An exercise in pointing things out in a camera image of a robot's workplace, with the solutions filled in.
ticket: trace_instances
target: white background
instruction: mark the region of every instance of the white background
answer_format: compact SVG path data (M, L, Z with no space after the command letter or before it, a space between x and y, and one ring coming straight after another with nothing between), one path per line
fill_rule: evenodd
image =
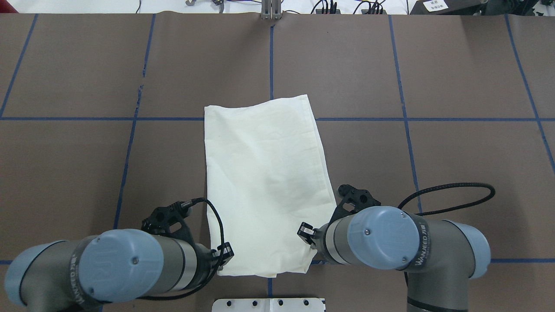
M8 0L20 13L135 13L139 0ZM281 9L310 13L317 0L284 0ZM412 8L416 0L408 0ZM339 0L337 8L342 14L352 14L359 4L356 0ZM406 0L385 0L384 9L388 14L407 14ZM225 13L260 12L260 4L255 2L225 2ZM185 0L143 0L139 13L174 11L181 13L218 13L218 7L211 0L197 0L195 6L185 5ZM536 5L536 11L555 16L555 9Z

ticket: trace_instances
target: white label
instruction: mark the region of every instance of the white label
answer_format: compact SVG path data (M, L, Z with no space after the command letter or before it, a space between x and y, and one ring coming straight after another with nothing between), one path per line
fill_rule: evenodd
M444 0L432 0L424 2L424 6L428 12L441 11L449 8Z

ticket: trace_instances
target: metal clamp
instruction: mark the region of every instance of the metal clamp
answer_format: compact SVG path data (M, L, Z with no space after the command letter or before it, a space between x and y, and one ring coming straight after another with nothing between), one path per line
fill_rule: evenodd
M314 241L312 240L314 234L314 227L306 222L302 222L299 230L297 231L297 235L309 245L314 244Z
M222 252L224 253L224 257L220 266L218 267L218 271L223 269L223 266L226 265L229 262L229 260L231 260L235 255L235 253L233 252L233 249L231 248L231 244L229 244L229 242L227 241L224 244L223 248L221 246L218 246L217 250L212 249L212 261L218 261L218 259L220 258L220 254Z
M262 19L281 19L281 0L261 0Z

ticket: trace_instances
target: brown table surface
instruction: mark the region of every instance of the brown table surface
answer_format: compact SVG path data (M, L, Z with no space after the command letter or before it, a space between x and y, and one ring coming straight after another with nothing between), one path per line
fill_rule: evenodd
M138 228L205 194L203 107L308 94L332 186L387 205L488 182L494 199L437 216L483 231L473 311L547 311L555 297L554 18L0 14L0 278L22 250ZM422 197L417 212L483 196ZM208 244L204 212L188 220ZM404 311L402 274L313 265L216 277L194 296L104 311L210 311L218 298L318 296L329 311ZM0 292L1 311L22 311Z

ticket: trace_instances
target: coiled black cable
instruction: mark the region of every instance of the coiled black cable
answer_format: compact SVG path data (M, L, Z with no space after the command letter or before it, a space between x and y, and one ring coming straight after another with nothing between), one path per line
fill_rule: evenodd
M214 208L214 205L212 205L212 203L206 198L193 199L192 202L207 203L207 205L210 206L210 209L212 209L212 211L214 212L214 215L216 216L216 219L218 220L218 226L220 227L220 240L221 240L221 245L220 245L221 246L221 251L220 251L220 256L218 257L218 261L212 267L212 271L210 272L210 274L208 275L206 280L204 280L204 282L202 284L200 284L198 287L196 287L195 289L193 289L191 291L188 291L187 293L180 294L180 295L175 295L175 296L160 296L160 297L158 297L158 296L144 296L144 297L139 297L138 299L152 300L152 301L166 301L166 300L177 300L177 299L185 298L187 296L191 296L192 294L196 293L197 291L201 290L204 286L206 286L208 284L208 282L212 279L212 277L214 277L214 275L218 271L218 268L221 266L221 263L224 260L224 225L221 222L220 215L216 211L216 208Z
M488 200L492 199L493 196L495 196L495 188L493 188L493 186L491 186L487 183L481 183L481 182L450 183L450 184L438 185L438 186L435 186L435 187L430 187L430 188L427 188L427 189L423 189L423 190L419 190L417 192L414 192L409 197L405 198L405 200L403 200L399 204L399 206L397 206L397 207L402 210L403 207L408 202L417 198L420 195L430 193L430 192L435 192L435 191L442 190L442 189L452 189L452 188L486 188L486 189L490 190L490 193L488 194L488 196L486 196L486 197L484 197L480 200L477 200L475 202L471 202L471 203L467 203L467 204L463 204L463 205L459 205L459 206L454 206L454 207L450 207L450 208L446 208L446 209L434 210L434 211L431 211L431 212L417 213L416 215L440 214L440 213L451 212L451 211L459 210L459 209L463 209L463 208L468 208L468 207L472 207L472 206L476 206L476 205L485 203Z

